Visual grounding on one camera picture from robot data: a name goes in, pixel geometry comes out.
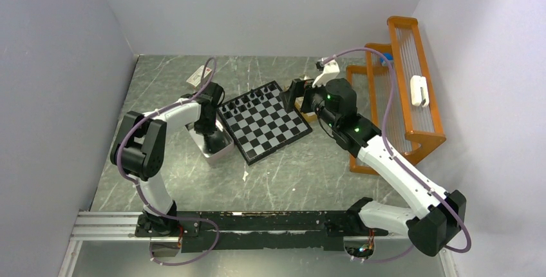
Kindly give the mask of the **white plastic clip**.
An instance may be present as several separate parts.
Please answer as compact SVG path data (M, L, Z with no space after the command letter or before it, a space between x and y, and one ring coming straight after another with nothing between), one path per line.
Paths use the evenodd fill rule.
M413 75L410 79L411 103L413 106L426 108L429 106L427 78Z

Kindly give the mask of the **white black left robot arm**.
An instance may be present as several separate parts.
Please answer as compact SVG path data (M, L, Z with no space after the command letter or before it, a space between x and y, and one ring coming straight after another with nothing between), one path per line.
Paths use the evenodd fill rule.
M147 231L168 236L180 226L176 202L160 174L168 134L192 127L194 142L207 158L230 146L217 125L217 109L224 96L224 89L211 82L158 110L124 115L110 160L122 177L133 183L144 205L140 219Z

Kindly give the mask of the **blue round object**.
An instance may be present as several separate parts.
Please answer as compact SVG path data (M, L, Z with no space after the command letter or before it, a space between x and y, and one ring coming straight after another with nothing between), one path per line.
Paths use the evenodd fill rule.
M383 57L380 57L380 63L382 66L387 66L387 62L393 64L393 56L390 53L383 53Z

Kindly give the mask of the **black mounting rail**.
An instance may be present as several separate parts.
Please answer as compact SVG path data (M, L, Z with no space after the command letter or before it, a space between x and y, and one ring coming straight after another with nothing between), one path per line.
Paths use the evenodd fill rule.
M214 250L305 249L344 251L345 240L387 236L367 228L352 211L179 211L179 219L142 213L136 222L139 238L181 239L183 253Z

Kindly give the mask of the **pink metal tin box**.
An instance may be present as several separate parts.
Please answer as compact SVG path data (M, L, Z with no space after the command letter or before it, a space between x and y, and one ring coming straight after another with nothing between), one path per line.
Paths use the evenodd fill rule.
M235 147L234 140L220 120L216 120L216 131L212 135L198 134L194 124L186 125L186 129L209 165L214 165L226 157Z

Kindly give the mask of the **black white chessboard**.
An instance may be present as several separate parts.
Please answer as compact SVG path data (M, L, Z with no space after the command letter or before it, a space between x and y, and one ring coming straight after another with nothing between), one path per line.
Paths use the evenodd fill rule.
M264 87L270 88L264 93ZM279 94L283 91L276 81L268 82L253 90L261 88L260 103L247 109L243 97L250 98L250 91L230 100L226 100L217 109L218 118L234 140L242 157L248 165L252 165L312 132L309 123L297 110L287 113ZM228 112L221 113L221 107L226 104Z

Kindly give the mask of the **white red card box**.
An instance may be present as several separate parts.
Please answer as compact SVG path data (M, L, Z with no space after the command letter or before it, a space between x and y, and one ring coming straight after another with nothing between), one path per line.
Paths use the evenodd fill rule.
M206 80L212 70L209 67L201 65L190 77L187 78L186 83L193 87L198 87L203 80Z

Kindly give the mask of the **orange wooden rack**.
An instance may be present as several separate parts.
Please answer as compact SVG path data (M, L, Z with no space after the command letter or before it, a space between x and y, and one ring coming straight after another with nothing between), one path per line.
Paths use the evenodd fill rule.
M419 30L419 22L413 17L391 16L387 20L390 42L368 43L366 47L393 56L395 76L380 57L366 53L363 66L346 67L347 80L351 85L356 78L368 81L364 94L370 105L372 122L382 126L385 120L389 142L413 165L417 165L446 141L439 105L433 89L429 66ZM427 78L429 106L413 106L410 79L413 75Z

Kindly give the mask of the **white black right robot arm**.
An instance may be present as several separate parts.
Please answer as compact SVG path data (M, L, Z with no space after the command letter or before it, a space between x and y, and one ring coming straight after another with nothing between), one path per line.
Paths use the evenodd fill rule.
M388 141L371 120L357 111L357 94L346 79L333 79L324 86L295 79L279 94L286 111L314 113L332 130L332 138L351 156L370 166L408 204L407 209L367 199L347 218L349 230L364 234L369 228L404 234L414 248L427 256L448 249L466 253L471 237L464 224L466 197L458 190L446 191L423 175Z

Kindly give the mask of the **yellow tray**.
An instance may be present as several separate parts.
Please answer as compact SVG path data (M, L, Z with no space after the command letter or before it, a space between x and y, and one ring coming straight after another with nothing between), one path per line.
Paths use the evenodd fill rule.
M304 113L303 111L301 110L298 110L298 112L300 112L300 114L303 116L303 118L308 122L308 123L311 123L311 122L315 122L317 120L317 115L313 112L311 113Z

